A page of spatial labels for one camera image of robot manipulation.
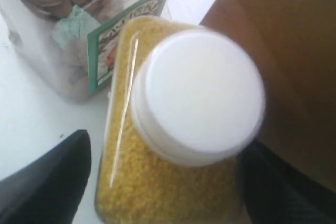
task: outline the yellow seasoning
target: yellow seasoning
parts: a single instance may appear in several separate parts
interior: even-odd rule
[[[134,121],[132,88],[139,69],[158,44],[189,30],[212,33],[154,17],[134,19],[123,28],[96,193],[96,210],[105,223],[220,224],[241,211],[236,154],[206,165],[181,165],[184,161],[153,151]]]

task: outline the jar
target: jar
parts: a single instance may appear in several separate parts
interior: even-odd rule
[[[257,134],[260,74],[233,41],[154,17],[121,33],[96,210],[108,224],[230,223],[239,152]]]
[[[109,82],[122,24],[166,0],[0,0],[16,52],[59,94],[82,101]]]

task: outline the cap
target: cap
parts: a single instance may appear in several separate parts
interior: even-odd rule
[[[259,71],[229,38],[196,29],[176,33],[148,55],[134,80],[132,119],[149,148],[182,166],[239,153],[265,110]]]

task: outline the green label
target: green label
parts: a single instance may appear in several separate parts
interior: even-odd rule
[[[113,19],[88,34],[90,92],[109,83],[122,26],[132,18],[143,15],[160,16],[166,0],[140,0]]]

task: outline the black object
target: black object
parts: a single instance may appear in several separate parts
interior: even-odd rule
[[[70,224],[91,170],[90,138],[76,131],[0,182],[0,224]]]
[[[335,224],[336,194],[255,141],[242,154],[244,197],[254,224]]]

